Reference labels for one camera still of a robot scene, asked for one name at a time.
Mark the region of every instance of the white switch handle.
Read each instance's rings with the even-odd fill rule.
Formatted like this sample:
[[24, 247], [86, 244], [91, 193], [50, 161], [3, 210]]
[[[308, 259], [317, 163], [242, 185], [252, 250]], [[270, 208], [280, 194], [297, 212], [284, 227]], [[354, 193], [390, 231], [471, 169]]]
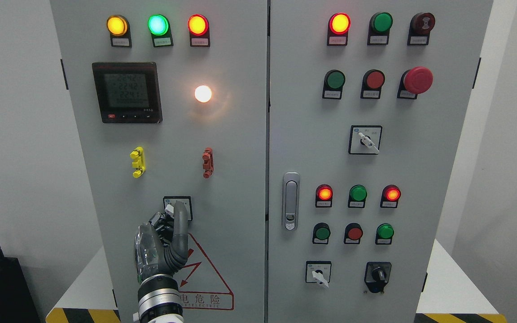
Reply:
[[316, 280], [318, 282], [318, 285], [324, 286], [324, 288], [329, 288], [329, 283], [326, 279], [324, 279], [322, 272], [316, 272], [314, 270], [311, 272], [312, 272], [312, 278], [314, 278], [314, 280]]
[[364, 135], [363, 133], [359, 132], [360, 140], [361, 142], [368, 147], [369, 149], [372, 149], [375, 153], [380, 153], [378, 150], [378, 147], [374, 145], [374, 142], [368, 137], [367, 135]]

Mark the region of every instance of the electrical hazard warning sign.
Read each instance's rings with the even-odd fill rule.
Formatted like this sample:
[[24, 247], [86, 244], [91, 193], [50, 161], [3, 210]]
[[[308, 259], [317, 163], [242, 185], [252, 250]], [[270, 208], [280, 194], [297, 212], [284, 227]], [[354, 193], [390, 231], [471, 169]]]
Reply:
[[189, 233], [188, 261], [174, 274], [183, 309], [234, 310], [234, 294], [195, 237]]

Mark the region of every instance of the glowing white light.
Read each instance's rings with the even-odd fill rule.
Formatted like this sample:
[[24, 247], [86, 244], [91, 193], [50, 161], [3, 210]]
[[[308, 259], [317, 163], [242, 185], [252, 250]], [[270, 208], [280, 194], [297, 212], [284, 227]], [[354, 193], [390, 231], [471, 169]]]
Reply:
[[198, 86], [195, 89], [195, 99], [201, 103], [207, 103], [213, 97], [213, 91], [206, 85]]

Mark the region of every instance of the robotic hand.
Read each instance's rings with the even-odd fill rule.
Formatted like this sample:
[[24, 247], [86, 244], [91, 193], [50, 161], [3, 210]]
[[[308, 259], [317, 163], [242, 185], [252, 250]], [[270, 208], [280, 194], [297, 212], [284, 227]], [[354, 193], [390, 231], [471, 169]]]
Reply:
[[179, 286], [173, 274], [188, 258], [187, 209], [176, 202], [170, 214], [157, 212], [135, 237], [140, 323], [184, 323]]

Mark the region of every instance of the green push button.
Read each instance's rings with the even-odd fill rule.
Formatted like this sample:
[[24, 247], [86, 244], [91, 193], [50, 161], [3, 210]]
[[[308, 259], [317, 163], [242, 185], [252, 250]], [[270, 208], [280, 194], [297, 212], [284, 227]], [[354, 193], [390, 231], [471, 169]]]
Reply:
[[367, 196], [367, 191], [365, 186], [356, 185], [351, 188], [351, 199], [356, 202], [364, 201]]
[[316, 238], [319, 240], [326, 240], [330, 237], [330, 230], [325, 227], [320, 227], [316, 230]]
[[392, 27], [392, 16], [388, 12], [381, 12], [374, 15], [372, 29], [377, 33], [386, 33]]
[[394, 235], [394, 229], [392, 225], [382, 224], [378, 227], [377, 233], [380, 239], [390, 239]]
[[330, 71], [326, 76], [326, 84], [330, 88], [340, 88], [344, 85], [345, 77], [341, 71]]

